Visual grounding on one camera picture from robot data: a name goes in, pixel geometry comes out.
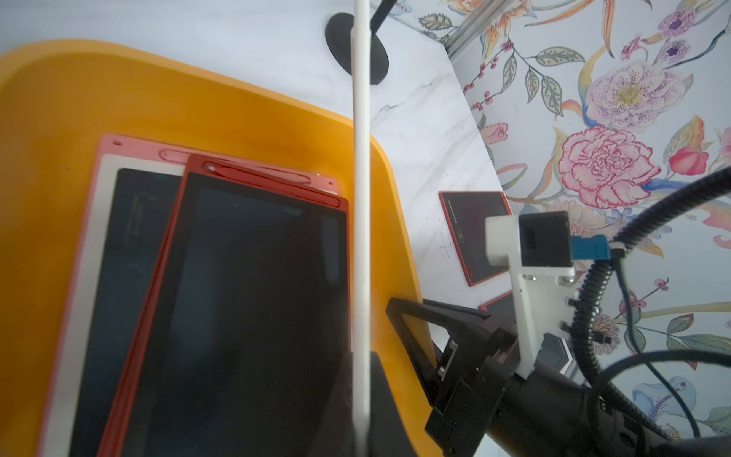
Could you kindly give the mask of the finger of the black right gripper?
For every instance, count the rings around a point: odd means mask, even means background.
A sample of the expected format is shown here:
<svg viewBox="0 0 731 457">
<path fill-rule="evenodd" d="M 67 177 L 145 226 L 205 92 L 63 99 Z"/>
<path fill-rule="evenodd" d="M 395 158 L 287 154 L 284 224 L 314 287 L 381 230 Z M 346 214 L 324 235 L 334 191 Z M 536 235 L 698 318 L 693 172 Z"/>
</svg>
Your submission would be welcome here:
<svg viewBox="0 0 731 457">
<path fill-rule="evenodd" d="M 426 394 L 438 394 L 442 384 L 452 387 L 468 369 L 481 365 L 487 356 L 487 314 L 473 308 L 428 300 L 424 303 L 393 297 L 386 315 L 404 345 L 417 378 Z M 435 352 L 430 333 L 434 325 L 447 331 L 457 344 L 454 356 L 442 359 Z"/>
</svg>

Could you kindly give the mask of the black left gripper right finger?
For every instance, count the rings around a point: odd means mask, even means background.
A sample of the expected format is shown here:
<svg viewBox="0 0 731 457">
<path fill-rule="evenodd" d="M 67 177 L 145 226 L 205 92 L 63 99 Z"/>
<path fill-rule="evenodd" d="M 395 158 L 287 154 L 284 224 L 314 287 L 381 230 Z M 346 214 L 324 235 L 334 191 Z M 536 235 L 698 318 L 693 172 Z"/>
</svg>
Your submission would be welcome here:
<svg viewBox="0 0 731 457">
<path fill-rule="evenodd" d="M 416 457 L 417 453 L 407 436 L 383 364 L 376 352 L 371 352 L 370 364 L 369 455 Z"/>
</svg>

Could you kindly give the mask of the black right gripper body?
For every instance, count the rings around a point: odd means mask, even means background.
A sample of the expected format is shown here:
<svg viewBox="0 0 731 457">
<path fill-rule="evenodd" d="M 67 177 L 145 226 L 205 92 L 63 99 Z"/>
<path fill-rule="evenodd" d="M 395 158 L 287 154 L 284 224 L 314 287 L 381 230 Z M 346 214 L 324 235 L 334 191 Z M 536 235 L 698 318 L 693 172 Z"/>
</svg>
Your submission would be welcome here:
<svg viewBox="0 0 731 457">
<path fill-rule="evenodd" d="M 539 361 L 518 375 L 518 335 L 506 319 L 434 319 L 447 344 L 424 373 L 426 433 L 447 456 L 473 456 L 489 436 L 514 456 L 571 453 L 571 382 Z"/>
</svg>

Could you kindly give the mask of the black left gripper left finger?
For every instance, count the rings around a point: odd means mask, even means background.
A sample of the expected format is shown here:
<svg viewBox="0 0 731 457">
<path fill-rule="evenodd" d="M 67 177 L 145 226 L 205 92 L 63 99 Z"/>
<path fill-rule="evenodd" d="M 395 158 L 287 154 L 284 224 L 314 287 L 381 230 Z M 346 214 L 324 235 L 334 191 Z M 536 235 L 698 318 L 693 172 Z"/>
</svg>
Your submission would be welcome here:
<svg viewBox="0 0 731 457">
<path fill-rule="evenodd" d="M 354 456 L 352 422 L 352 353 L 341 360 L 321 421 L 306 456 Z"/>
</svg>

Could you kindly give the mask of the white writing tablet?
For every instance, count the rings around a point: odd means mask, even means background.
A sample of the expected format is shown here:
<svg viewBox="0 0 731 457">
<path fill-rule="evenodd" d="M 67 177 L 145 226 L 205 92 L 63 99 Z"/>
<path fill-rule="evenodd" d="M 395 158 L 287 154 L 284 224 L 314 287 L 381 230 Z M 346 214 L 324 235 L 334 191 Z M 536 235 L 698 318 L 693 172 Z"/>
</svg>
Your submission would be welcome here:
<svg viewBox="0 0 731 457">
<path fill-rule="evenodd" d="M 354 129 L 352 423 L 356 456 L 369 455 L 371 423 L 369 13 L 369 2 L 354 2 L 350 44 Z"/>
</svg>

